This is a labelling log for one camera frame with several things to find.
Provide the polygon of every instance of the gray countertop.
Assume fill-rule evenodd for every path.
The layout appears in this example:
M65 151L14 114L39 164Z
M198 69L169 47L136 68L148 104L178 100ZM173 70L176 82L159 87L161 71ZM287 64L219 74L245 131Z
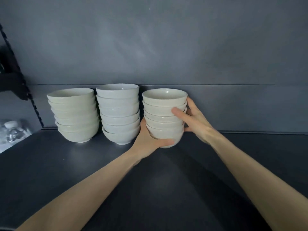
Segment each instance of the gray countertop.
M308 195L308 136L225 134ZM98 133L86 143L42 130L0 154L0 229L17 228L52 199L127 151ZM191 133L143 159L83 230L269 229L210 146Z

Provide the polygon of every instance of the forearm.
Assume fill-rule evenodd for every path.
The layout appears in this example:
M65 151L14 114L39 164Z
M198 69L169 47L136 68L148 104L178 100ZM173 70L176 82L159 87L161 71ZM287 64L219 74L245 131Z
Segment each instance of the forearm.
M78 231L140 158L130 150L79 182L26 220L17 231Z
M220 134L206 140L273 230L308 230L308 200Z

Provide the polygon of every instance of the left hand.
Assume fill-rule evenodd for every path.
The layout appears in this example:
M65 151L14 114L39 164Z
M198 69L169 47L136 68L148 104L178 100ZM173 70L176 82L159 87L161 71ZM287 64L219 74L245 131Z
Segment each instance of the left hand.
M150 136L147 126L145 125L144 118L142 119L140 126L141 126L140 133L137 136L136 141L134 142L131 148L131 150L133 150L135 153L138 154L140 159L143 159L151 155L151 153L154 152L159 147L164 147L174 144L173 139L156 140L152 136Z

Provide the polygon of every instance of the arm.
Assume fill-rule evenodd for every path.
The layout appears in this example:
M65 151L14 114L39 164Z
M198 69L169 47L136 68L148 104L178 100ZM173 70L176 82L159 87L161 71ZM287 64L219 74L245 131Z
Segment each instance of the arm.
M141 121L141 131L130 150L52 200L26 220L16 231L78 231L128 171L141 159L173 140L153 139Z
M187 114L173 108L174 115L210 144L228 167L272 230L308 230L308 199L234 146L206 120L187 98Z

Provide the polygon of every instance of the hand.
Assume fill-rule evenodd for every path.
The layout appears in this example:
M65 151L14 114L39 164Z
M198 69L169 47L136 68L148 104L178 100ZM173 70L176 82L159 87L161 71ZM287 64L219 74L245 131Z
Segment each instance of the hand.
M209 134L219 134L219 132L211 126L202 112L197 108L194 101L189 97L187 97L187 104L190 109L187 109L186 113L176 107L172 108L171 112L186 122L188 127L185 128L185 131L194 132L200 140L208 144L206 141L207 136Z
M131 150L136 152L140 159L149 156L153 151L159 147L169 146L174 144L173 139L159 139L156 140L152 136L145 125L145 119L143 118L141 123L141 130L136 138Z

